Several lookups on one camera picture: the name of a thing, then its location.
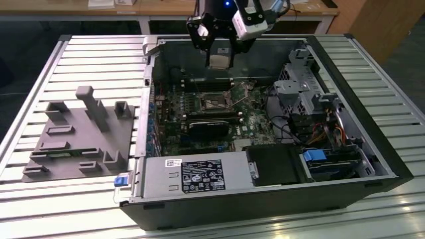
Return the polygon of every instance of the wooden cabinet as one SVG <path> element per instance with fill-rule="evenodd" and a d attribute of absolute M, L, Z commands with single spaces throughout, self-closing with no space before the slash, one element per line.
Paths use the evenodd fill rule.
<path fill-rule="evenodd" d="M 339 15 L 327 33 L 350 33 L 383 63 L 425 12 L 425 0 L 333 0 Z"/>

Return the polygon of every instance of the barcode sticker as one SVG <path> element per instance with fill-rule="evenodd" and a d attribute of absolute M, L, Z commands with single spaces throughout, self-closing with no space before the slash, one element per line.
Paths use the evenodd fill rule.
<path fill-rule="evenodd" d="M 179 167 L 181 166 L 181 159 L 166 159 L 165 160 L 165 167 Z"/>

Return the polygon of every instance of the red wire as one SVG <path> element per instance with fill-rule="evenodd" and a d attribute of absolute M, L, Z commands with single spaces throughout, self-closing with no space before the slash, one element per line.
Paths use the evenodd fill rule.
<path fill-rule="evenodd" d="M 319 126 L 319 125 L 321 125 L 321 123 L 317 123 L 317 124 L 314 125 L 314 127 L 313 127 L 313 136 L 314 136 L 315 127 Z"/>

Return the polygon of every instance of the black plastic cover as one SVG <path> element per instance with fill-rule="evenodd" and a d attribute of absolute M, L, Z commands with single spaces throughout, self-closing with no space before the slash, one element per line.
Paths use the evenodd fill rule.
<path fill-rule="evenodd" d="M 198 122 L 189 124 L 190 139 L 211 139 L 227 135 L 227 122 Z"/>
<path fill-rule="evenodd" d="M 255 164 L 254 186 L 287 185 L 307 182 L 299 159 L 299 147 L 293 144 L 254 145 L 245 148 L 247 161 Z"/>

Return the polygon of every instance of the metal slatted table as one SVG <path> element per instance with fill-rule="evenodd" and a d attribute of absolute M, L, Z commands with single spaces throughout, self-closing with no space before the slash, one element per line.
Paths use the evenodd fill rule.
<path fill-rule="evenodd" d="M 339 35 L 322 35 L 318 40 L 415 176 L 394 190 L 325 213 L 145 232 L 114 203 L 114 177 L 21 183 L 49 101 L 63 100 L 69 108 L 82 107 L 74 89 L 91 85 L 105 106 L 126 101 L 138 107 L 142 40 L 143 36 L 122 35 L 73 36 L 58 41 L 0 145 L 0 238 L 371 239 L 425 235 L 425 117 L 357 41 Z M 331 91 L 329 76 L 321 74 Z M 137 126 L 134 119 L 129 169 Z"/>

